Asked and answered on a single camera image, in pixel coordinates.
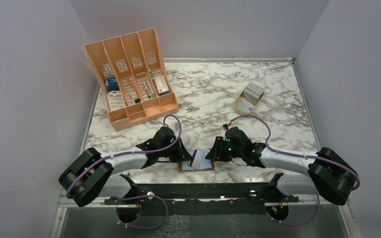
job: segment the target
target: marble countertop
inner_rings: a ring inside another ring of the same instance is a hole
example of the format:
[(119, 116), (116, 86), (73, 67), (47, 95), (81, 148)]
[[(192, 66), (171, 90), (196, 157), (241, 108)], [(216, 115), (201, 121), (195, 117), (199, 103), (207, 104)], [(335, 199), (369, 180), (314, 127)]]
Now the marble countertop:
[[(211, 148), (216, 136), (224, 136), (222, 124), (238, 116), (233, 102), (250, 82), (265, 89), (254, 110), (271, 127), (270, 144), (283, 149), (316, 151), (317, 145), (292, 65), (289, 62), (192, 62), (165, 63), (176, 93), (186, 148)], [(152, 138), (162, 118), (120, 132), (109, 123), (106, 102), (100, 90), (85, 148), (105, 152), (129, 149)], [(252, 142), (264, 142), (267, 130), (255, 119), (240, 119), (233, 126), (243, 130)], [(240, 159), (234, 160), (245, 164)], [(216, 162), (214, 171), (179, 172), (177, 164), (157, 163), (142, 170), (130, 170), (135, 183), (262, 182), (275, 173), (289, 171), (237, 166)]]

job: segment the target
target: screw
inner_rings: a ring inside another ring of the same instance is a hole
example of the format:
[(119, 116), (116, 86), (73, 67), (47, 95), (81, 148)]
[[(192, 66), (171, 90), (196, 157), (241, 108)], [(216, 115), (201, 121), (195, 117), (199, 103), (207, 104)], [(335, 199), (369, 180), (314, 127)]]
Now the screw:
[(150, 191), (150, 192), (147, 193), (147, 195), (148, 195), (148, 196), (154, 196), (154, 193)]
[(251, 190), (250, 193), (249, 193), (249, 196), (256, 197), (255, 190)]

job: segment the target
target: white wall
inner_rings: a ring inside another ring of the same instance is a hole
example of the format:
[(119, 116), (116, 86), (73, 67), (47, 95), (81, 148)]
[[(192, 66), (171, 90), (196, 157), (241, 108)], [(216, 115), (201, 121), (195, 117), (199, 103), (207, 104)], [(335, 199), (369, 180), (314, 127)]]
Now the white wall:
[(0, 238), (48, 237), (96, 80), (67, 0), (0, 0)]
[(91, 41), (154, 27), (167, 58), (297, 57), (328, 0), (70, 0)]
[(381, 237), (381, 1), (330, 0), (296, 69), (321, 145), (360, 175), (350, 198), (362, 237)]

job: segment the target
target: orange desk organizer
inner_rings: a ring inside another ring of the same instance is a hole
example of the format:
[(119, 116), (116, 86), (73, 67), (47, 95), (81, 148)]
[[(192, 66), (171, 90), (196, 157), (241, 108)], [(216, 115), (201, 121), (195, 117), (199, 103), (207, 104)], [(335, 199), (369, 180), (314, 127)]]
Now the orange desk organizer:
[[(85, 52), (104, 92), (109, 121), (115, 131), (179, 111), (176, 95), (167, 78), (160, 42), (154, 28), (87, 44)], [(159, 71), (164, 75), (170, 93), (163, 96), (157, 94), (150, 71)], [(109, 74), (115, 76), (125, 106), (115, 111), (110, 110), (107, 98), (105, 78)], [(146, 75), (147, 82), (155, 93), (155, 98), (150, 98), (142, 78), (137, 78), (137, 74)], [(134, 88), (138, 89), (137, 93), (141, 102), (127, 106), (126, 101), (131, 99), (128, 93), (132, 90), (135, 91)]]

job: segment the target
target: wire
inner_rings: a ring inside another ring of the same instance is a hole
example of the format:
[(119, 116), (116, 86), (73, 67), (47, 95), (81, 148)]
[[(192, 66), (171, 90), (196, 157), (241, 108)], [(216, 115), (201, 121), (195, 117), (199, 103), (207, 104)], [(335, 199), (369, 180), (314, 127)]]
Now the wire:
[(319, 199), (318, 195), (316, 195), (316, 198), (317, 198), (317, 208), (316, 208), (315, 214), (312, 216), (312, 218), (310, 218), (309, 220), (307, 220), (305, 222), (302, 222), (302, 223), (287, 223), (287, 222), (279, 221), (279, 220), (273, 218), (269, 213), (266, 213), (266, 214), (271, 218), (271, 220), (273, 220), (273, 221), (275, 221), (277, 223), (280, 223), (281, 225), (290, 226), (290, 227), (304, 226), (304, 225), (307, 225), (310, 222), (314, 221), (318, 217), (318, 215), (319, 215), (319, 211), (320, 211), (320, 199)]
[[(120, 153), (117, 153), (117, 154), (113, 154), (114, 157), (118, 157), (118, 156), (123, 156), (123, 155), (130, 155), (130, 154), (133, 154), (133, 153), (136, 153), (136, 154), (150, 154), (150, 153), (156, 153), (156, 152), (160, 152), (160, 151), (163, 151), (163, 150), (167, 150), (168, 148), (172, 147), (176, 142), (179, 141), (180, 139), (180, 135), (182, 134), (182, 124), (180, 123), (180, 120), (177, 116), (175, 115), (167, 115), (164, 117), (163, 119), (163, 124), (165, 125), (166, 123), (166, 118), (168, 117), (173, 117), (174, 119), (177, 120), (178, 124), (179, 124), (179, 134), (177, 136), (177, 138), (168, 146), (166, 147), (163, 147), (161, 149), (156, 149), (156, 150), (147, 150), (147, 151), (126, 151), (126, 152), (120, 152)], [(69, 188), (66, 190), (66, 197), (67, 198), (71, 198), (70, 194), (73, 190), (73, 188), (75, 187), (75, 185), (82, 179), (82, 177), (84, 177), (91, 169), (93, 169), (96, 165), (98, 165), (99, 163), (105, 161), (106, 159), (110, 159), (111, 156), (106, 156), (106, 157), (103, 157), (103, 158), (100, 158), (99, 160), (97, 160), (96, 162), (94, 162), (91, 166), (89, 166), (88, 168), (86, 168), (75, 180), (74, 182), (69, 186)]]
[(281, 205), (282, 206), (282, 202), (284, 201), (284, 198), (283, 199), (281, 199), (281, 201), (278, 203), (278, 205), (277, 205), (277, 207), (279, 206), (279, 205)]
[(118, 220), (118, 224), (125, 225), (125, 227), (133, 227), (133, 228), (138, 228), (138, 229), (143, 229), (143, 230), (152, 230), (152, 229), (159, 228), (160, 226), (164, 225), (167, 222), (167, 218), (169, 217), (169, 207), (167, 206), (167, 203), (166, 203), (166, 201), (164, 201), (163, 198), (156, 196), (156, 195), (141, 195), (141, 196), (128, 197), (128, 198), (117, 197), (117, 199), (121, 200), (121, 201), (129, 201), (129, 200), (140, 199), (140, 198), (149, 198), (149, 197), (157, 198), (158, 200), (163, 202), (164, 207), (166, 208), (166, 215), (164, 216), (164, 219), (162, 222), (160, 222), (159, 224), (157, 224), (155, 226), (151, 226), (151, 227), (140, 227), (140, 226), (131, 225), (129, 223), (122, 222), (118, 216), (118, 213), (116, 213), (116, 218)]
[(239, 165), (238, 163), (234, 162), (233, 160), (231, 160), (231, 162), (235, 165), (238, 165), (238, 166), (247, 166), (247, 165)]
[(140, 206), (139, 206), (139, 199), (136, 200), (136, 206), (135, 206), (135, 213), (138, 213), (140, 211)]
[[(278, 153), (278, 154), (282, 154), (282, 155), (288, 155), (288, 156), (294, 156), (294, 157), (298, 157), (298, 158), (304, 158), (305, 156), (304, 155), (299, 155), (299, 154), (294, 154), (294, 153), (290, 153), (290, 152), (284, 152), (284, 151), (278, 151), (276, 149), (273, 149), (271, 146), (269, 146), (269, 143), (268, 143), (268, 140), (270, 139), (271, 137), (271, 129), (269, 128), (268, 124), (266, 124), (266, 122), (256, 116), (252, 116), (252, 115), (241, 115), (241, 116), (238, 116), (236, 118), (233, 118), (230, 120), (230, 122), (233, 122), (239, 118), (255, 118), (257, 119), (258, 121), (260, 121), (261, 123), (263, 123), (266, 128), (268, 129), (268, 137), (265, 139), (265, 146), (271, 150), (272, 152), (275, 152), (275, 153)], [(325, 158), (322, 158), (322, 157), (319, 157), (319, 156), (313, 156), (313, 155), (307, 155), (306, 158), (309, 158), (309, 159), (317, 159), (317, 160), (321, 160), (321, 161), (324, 161), (324, 162), (327, 162), (329, 164), (332, 164), (332, 165), (335, 165), (337, 167), (340, 167), (341, 169), (347, 171), (348, 173), (350, 173), (355, 179), (356, 179), (356, 185), (353, 187), (353, 190), (356, 190), (358, 189), (358, 187), (360, 186), (360, 178), (359, 176), (354, 172), (352, 171), (350, 168), (342, 165), (342, 164), (339, 164), (337, 162), (334, 162), (332, 160), (329, 160), (329, 159), (325, 159)]]

